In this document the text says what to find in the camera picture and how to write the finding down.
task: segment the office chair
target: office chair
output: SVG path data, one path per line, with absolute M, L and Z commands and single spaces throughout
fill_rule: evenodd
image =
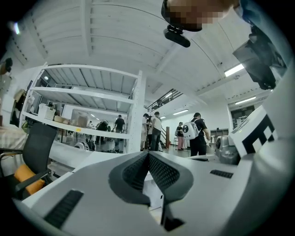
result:
M 47 168 L 48 157 L 54 138 L 56 136 L 56 130 L 41 123 L 35 123 L 30 129 L 28 139 L 24 145 L 22 151 L 3 153 L 0 155 L 0 175 L 4 182 L 8 184 L 11 190 L 12 197 L 18 199 L 25 199 L 29 196 L 26 187 L 36 182 L 39 179 L 45 181 L 45 185 L 48 185 L 52 180 L 48 177 L 51 173 Z M 14 175 L 4 177 L 1 160 L 5 156 L 23 155 L 24 163 L 35 173 L 35 175 L 23 182 L 19 182 Z

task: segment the black camera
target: black camera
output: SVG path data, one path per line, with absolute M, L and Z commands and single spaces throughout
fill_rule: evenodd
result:
M 181 19 L 177 18 L 174 14 L 171 14 L 167 9 L 167 0 L 163 1 L 161 14 L 163 18 L 169 23 L 164 30 L 166 39 L 169 39 L 183 47 L 189 47 L 190 41 L 183 36 L 183 31 L 198 32 L 202 30 L 201 24 L 182 24 Z
M 190 41 L 184 37 L 183 31 L 181 29 L 175 28 L 171 25 L 168 25 L 167 28 L 164 30 L 164 35 L 166 39 L 169 39 L 175 43 L 178 43 L 179 45 L 183 47 L 189 47 Z

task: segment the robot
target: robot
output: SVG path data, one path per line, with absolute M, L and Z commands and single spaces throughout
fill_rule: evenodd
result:
M 259 109 L 218 138 L 223 163 L 159 152 L 122 155 L 70 174 L 31 209 L 15 200 L 18 210 L 46 235 L 236 236 L 257 229 L 295 177 L 294 57 L 271 20 L 257 24 L 287 70 Z M 148 173 L 164 196 L 160 225 L 142 193 Z

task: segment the white backpack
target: white backpack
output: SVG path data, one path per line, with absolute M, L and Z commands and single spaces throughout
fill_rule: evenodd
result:
M 199 133 L 202 129 L 198 130 L 198 127 L 195 122 L 186 122 L 183 125 L 183 136 L 186 140 L 195 139 L 199 136 Z

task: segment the ceiling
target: ceiling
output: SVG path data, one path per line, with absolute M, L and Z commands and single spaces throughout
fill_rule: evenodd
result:
M 248 40 L 250 27 L 232 10 L 219 22 L 186 32 L 191 46 L 167 39 L 161 0 L 39 1 L 19 22 L 7 50 L 25 68 L 87 64 L 147 76 L 146 103 L 176 89 L 196 103 L 230 100 L 258 90 L 245 71 L 225 78 L 239 62 L 234 50 Z

